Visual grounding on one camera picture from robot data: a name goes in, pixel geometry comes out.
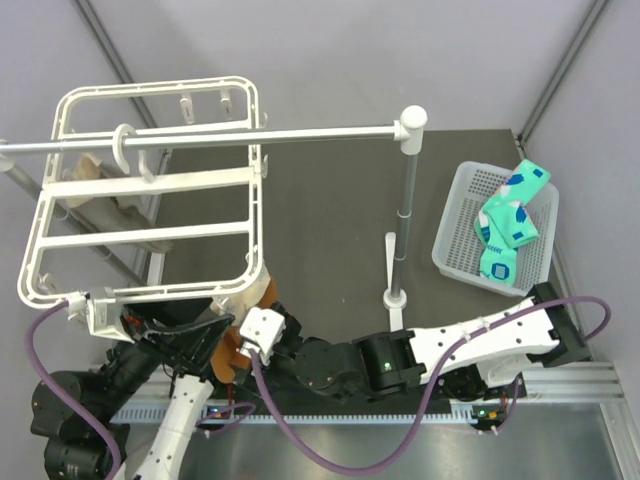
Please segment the orange brown sock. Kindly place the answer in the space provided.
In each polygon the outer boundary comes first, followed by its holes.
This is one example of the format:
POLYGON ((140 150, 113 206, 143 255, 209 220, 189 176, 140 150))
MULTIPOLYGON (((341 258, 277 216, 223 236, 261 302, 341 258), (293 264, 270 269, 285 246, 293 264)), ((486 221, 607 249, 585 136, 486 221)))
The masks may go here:
MULTIPOLYGON (((278 297, 276 281, 271 276, 267 292, 256 307, 261 309, 270 308, 278 300, 278 297)), ((234 321, 232 322, 211 357, 214 375, 223 384, 231 384, 238 371, 244 371, 249 367, 249 358, 239 352, 242 343, 239 328, 242 322, 239 325, 235 325, 234 321)))

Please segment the white square clip hanger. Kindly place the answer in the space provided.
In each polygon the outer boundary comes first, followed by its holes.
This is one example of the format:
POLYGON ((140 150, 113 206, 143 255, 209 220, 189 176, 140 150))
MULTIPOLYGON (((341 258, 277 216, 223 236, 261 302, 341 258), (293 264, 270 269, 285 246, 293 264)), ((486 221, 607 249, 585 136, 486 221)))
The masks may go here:
POLYGON ((259 133, 261 125, 258 89, 253 82, 240 76, 91 86, 69 92, 60 100, 56 108, 50 142, 4 144, 1 147, 3 159, 39 153, 47 156, 43 182, 37 196, 31 231, 17 281, 20 299, 31 308, 44 309, 57 304, 62 299, 69 298, 70 295, 66 291, 48 293, 38 283, 42 257, 48 251, 238 235, 244 235, 247 238, 246 266, 242 273, 233 279, 143 286, 131 271, 125 271, 125 277, 132 281, 131 286, 113 288, 111 291, 121 303, 136 303, 233 295, 249 288, 257 281, 264 267, 263 160, 261 143, 254 137, 259 133), (226 93, 231 90, 240 90, 246 97, 246 115, 240 120, 216 121, 199 125, 187 121, 182 126, 142 130, 137 130, 129 124, 121 124, 111 132, 80 134, 71 133, 67 129, 68 118, 73 108, 83 101, 167 95, 178 95, 186 99, 193 93, 226 93), (231 135, 239 135, 241 145, 247 149, 247 160, 241 167, 177 174, 155 174, 148 167, 146 153, 150 149, 173 150, 222 145, 225 138, 231 135), (62 179, 61 165, 66 154, 97 150, 111 152, 122 173, 121 176, 102 180, 65 181, 62 179), (115 231, 98 229, 92 233, 68 236, 52 236, 49 233, 54 209, 60 200, 161 196, 239 186, 244 186, 248 190, 248 214, 242 221, 150 229, 126 228, 115 231))

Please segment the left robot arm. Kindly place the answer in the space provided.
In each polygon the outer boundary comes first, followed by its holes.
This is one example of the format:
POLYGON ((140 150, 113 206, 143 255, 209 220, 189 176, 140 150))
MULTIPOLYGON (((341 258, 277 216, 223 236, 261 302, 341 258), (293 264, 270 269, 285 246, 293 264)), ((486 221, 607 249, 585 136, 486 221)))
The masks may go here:
POLYGON ((45 471, 51 479, 122 479, 129 429, 113 424, 119 410, 161 365, 174 371, 170 403, 136 479, 176 479, 205 401, 226 387, 225 370, 211 363, 234 321, 216 315, 208 299, 118 306, 118 341, 97 371, 49 373, 36 350, 37 328, 64 310, 60 302, 28 327, 24 345, 40 382, 32 396, 31 432, 46 438, 45 471))

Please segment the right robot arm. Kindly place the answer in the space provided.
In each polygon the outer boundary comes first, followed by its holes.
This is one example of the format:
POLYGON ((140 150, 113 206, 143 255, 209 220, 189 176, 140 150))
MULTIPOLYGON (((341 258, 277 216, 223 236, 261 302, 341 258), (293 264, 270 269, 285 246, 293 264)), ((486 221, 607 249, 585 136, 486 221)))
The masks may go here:
POLYGON ((550 283, 539 283, 517 305, 487 317, 338 344, 301 338, 290 318, 265 371, 274 383, 341 403, 376 402, 429 382, 449 398, 487 398, 535 365, 588 359, 586 341, 559 300, 550 283))

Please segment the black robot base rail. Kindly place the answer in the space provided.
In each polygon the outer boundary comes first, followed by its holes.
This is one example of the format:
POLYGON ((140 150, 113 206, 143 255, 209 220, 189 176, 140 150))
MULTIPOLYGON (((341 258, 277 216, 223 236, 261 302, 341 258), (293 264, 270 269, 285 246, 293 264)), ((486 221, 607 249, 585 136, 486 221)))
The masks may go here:
MULTIPOLYGON (((387 394, 376 392, 363 375, 315 371, 299 378, 283 364, 262 369, 272 400, 283 415, 394 415, 414 414, 422 401, 423 385, 402 387, 387 394)), ((489 387, 475 366, 463 367, 438 377, 426 409, 428 414, 448 413, 453 400, 479 402, 527 395, 524 385, 511 383, 489 387)))

